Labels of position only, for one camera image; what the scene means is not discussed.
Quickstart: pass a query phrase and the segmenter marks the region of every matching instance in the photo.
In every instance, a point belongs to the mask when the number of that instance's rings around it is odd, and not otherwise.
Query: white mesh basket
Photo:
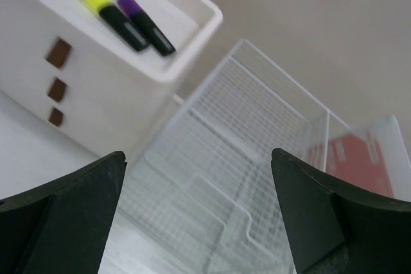
[[[329,119],[242,40],[129,171],[119,209],[195,273],[290,273],[271,151],[325,170]]]

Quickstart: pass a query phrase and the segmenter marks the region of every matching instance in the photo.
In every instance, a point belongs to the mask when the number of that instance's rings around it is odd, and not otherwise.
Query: yellow highlighter
[[[149,46],[145,35],[110,0],[85,0],[104,21],[135,51]]]

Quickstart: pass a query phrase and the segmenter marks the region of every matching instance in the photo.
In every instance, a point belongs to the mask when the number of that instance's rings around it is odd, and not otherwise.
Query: brown square
[[[64,98],[66,89],[66,83],[62,80],[59,80],[58,78],[55,78],[47,95],[49,96],[49,98],[54,99],[57,103],[59,103]]]
[[[54,65],[57,69],[63,68],[71,52],[71,45],[68,44],[62,38],[57,38],[53,44],[49,53],[46,56],[46,60]]]
[[[57,108],[53,107],[49,116],[49,122],[57,127],[63,124],[64,114]]]

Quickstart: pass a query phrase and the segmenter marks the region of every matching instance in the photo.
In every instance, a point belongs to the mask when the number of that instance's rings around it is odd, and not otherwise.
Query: purple highlighter
[[[162,56],[175,52],[174,46],[135,0],[117,0],[123,13],[135,24]]]

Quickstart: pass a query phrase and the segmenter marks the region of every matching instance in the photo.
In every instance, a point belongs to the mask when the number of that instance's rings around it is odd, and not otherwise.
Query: purple cap
[[[125,15],[131,17],[136,13],[143,11],[143,9],[136,3],[135,0],[117,0],[118,6]]]

